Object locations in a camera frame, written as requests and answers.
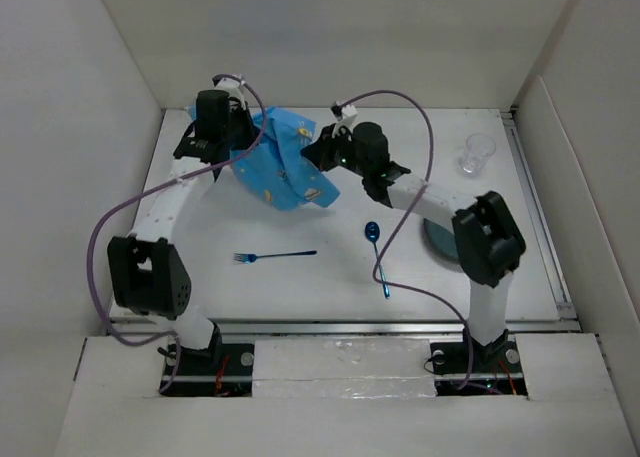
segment white wall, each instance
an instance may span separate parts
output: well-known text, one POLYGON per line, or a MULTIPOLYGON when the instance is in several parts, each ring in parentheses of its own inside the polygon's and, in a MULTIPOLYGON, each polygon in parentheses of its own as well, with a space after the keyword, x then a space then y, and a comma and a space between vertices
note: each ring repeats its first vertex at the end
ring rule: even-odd
POLYGON ((578 315, 600 333, 640 448, 639 3, 579 0, 517 122, 578 315))
POLYGON ((97 330, 87 241, 142 187, 160 117, 100 0, 0 0, 0 330, 97 330))
POLYGON ((104 1, 162 106, 184 106, 227 71, 277 105, 325 106, 386 87, 425 106, 502 109, 565 2, 104 1))

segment white cardboard panel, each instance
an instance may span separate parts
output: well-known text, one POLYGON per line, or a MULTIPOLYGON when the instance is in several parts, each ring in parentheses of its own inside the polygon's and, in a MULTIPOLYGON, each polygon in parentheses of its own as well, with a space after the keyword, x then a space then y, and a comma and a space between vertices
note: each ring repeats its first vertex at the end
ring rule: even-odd
POLYGON ((89 344, 57 457, 169 457, 212 449, 220 455, 285 457, 636 455, 611 394, 558 402, 515 396, 149 398, 161 368, 153 346, 124 348, 109 338, 89 344), (145 379, 145 372, 152 378, 145 379), (98 375, 103 378, 94 380, 98 375))
POLYGON ((600 335, 625 417, 640 435, 640 323, 582 169, 542 78, 517 115, 527 162, 578 317, 600 335))
MULTIPOLYGON (((554 209, 554 219, 563 226, 573 225, 559 238, 566 257, 575 259, 568 264, 573 274, 571 286, 578 290, 574 299, 585 327, 600 333, 614 385, 640 448, 640 361, 630 358, 640 355, 638 1, 577 3, 542 72, 548 90, 548 100, 542 104, 557 113, 550 120, 554 128, 549 137, 570 142, 584 172, 584 190, 577 194, 584 197, 579 205, 573 205, 575 196, 566 195, 563 182, 554 189, 556 199, 565 200, 554 209), (585 204, 591 206, 588 214, 583 210, 585 204)), ((545 145, 548 138, 540 132, 543 124, 533 122, 544 119, 546 109, 540 109, 535 96, 529 101, 526 120, 534 131, 529 138, 545 145)), ((540 162, 538 172, 555 175, 553 161, 552 157, 540 162)))
POLYGON ((84 337, 0 330, 2 455, 53 455, 84 337))
POLYGON ((615 395, 593 334, 519 334, 516 340, 530 399, 589 400, 615 395))
POLYGON ((164 107, 230 71, 277 105, 386 87, 428 107, 506 110, 566 0, 104 1, 164 107))

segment white table surface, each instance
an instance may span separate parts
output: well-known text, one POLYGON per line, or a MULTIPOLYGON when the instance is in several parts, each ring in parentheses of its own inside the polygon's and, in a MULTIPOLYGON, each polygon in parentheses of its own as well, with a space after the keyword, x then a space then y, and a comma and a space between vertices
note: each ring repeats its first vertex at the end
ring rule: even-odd
POLYGON ((517 338, 528 399, 377 400, 160 397, 155 346, 94 337, 56 457, 636 455, 593 335, 517 338))
MULTIPOLYGON (((333 122, 328 109, 297 109, 322 126, 333 122)), ((515 164, 497 110, 429 110, 436 138, 432 181, 472 195, 488 190, 502 194, 527 242, 516 272, 507 318, 555 320, 555 301, 520 187, 515 164), (480 176, 467 177, 458 166, 466 138, 490 135, 495 155, 480 176)), ((423 175, 428 155, 426 126, 415 109, 359 109, 359 121, 379 123, 389 138, 393 160, 423 175)), ((145 188, 168 175, 172 153, 189 123, 186 112, 166 113, 145 188)), ((177 242, 189 272, 192 301, 214 319, 331 321, 452 321, 440 303, 417 293, 392 289, 385 300, 371 279, 374 253, 363 234, 375 220, 389 236, 402 213, 373 202, 360 178, 335 169, 329 178, 341 191, 329 208, 308 204, 278 212, 249 193, 229 169, 203 197, 187 231, 177 242), (313 257, 234 264, 234 252, 276 253, 316 249, 313 257)), ((143 215, 153 198, 140 206, 143 215)), ((429 289, 466 315, 469 280, 461 270, 433 257, 425 248, 421 219, 412 216, 391 247, 383 268, 387 279, 429 289)), ((131 315, 114 306, 114 319, 131 315)))

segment red wire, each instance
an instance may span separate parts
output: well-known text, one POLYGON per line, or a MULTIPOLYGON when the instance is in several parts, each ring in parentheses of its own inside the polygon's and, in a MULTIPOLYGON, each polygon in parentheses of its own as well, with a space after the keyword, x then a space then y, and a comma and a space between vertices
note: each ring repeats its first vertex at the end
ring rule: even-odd
POLYGON ((218 395, 218 392, 220 392, 220 389, 222 388, 221 379, 224 376, 225 370, 227 370, 228 363, 229 363, 229 356, 227 355, 222 361, 222 368, 216 374, 216 391, 213 395, 218 395))
POLYGON ((505 371, 505 373, 507 374, 507 377, 509 378, 509 385, 511 385, 511 392, 513 393, 513 395, 518 395, 518 392, 516 392, 516 386, 513 383, 513 379, 511 378, 511 372, 509 372, 509 369, 507 368, 506 365, 504 365, 504 362, 502 362, 502 360, 498 360, 498 363, 500 364, 500 367, 502 367, 502 370, 505 371))

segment blue fork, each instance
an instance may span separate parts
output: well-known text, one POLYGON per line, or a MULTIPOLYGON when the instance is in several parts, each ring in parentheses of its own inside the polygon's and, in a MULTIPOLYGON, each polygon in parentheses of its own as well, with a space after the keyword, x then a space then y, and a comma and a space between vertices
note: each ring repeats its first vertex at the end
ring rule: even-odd
POLYGON ((290 254, 269 254, 269 255, 256 255, 256 254, 233 254, 233 260, 242 264, 251 264, 258 259, 266 259, 269 257, 289 257, 292 255, 316 255, 317 250, 307 250, 305 252, 293 252, 290 254))

